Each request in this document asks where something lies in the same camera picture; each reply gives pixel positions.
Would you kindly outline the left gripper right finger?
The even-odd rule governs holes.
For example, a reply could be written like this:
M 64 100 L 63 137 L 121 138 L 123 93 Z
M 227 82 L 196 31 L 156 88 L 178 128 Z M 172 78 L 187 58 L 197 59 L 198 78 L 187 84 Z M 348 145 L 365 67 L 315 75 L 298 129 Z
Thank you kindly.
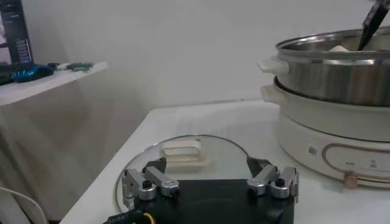
M 284 200 L 292 198 L 295 203 L 299 196 L 299 172 L 295 167 L 280 170 L 266 159 L 247 157 L 247 165 L 252 177 L 247 180 L 249 190 L 259 197 L 270 194 Z

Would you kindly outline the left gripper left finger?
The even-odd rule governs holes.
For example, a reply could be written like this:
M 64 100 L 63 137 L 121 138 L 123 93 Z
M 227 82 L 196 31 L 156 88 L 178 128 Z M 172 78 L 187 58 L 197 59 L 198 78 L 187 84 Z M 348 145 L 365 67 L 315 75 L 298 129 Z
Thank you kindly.
M 167 160 L 149 161 L 141 171 L 125 169 L 121 175 L 122 203 L 135 208 L 135 201 L 150 202 L 158 196 L 174 198 L 180 191 L 179 182 L 165 175 Z

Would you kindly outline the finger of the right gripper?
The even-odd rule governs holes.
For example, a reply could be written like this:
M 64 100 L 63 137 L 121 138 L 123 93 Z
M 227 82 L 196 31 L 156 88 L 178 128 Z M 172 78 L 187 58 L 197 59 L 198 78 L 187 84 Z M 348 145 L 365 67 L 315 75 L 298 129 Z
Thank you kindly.
M 375 0 L 373 6 L 369 10 L 366 18 L 364 19 L 363 33 L 358 45 L 357 50 L 362 51 L 366 45 L 370 42 L 375 32 L 380 27 L 384 18 L 389 12 L 389 0 Z

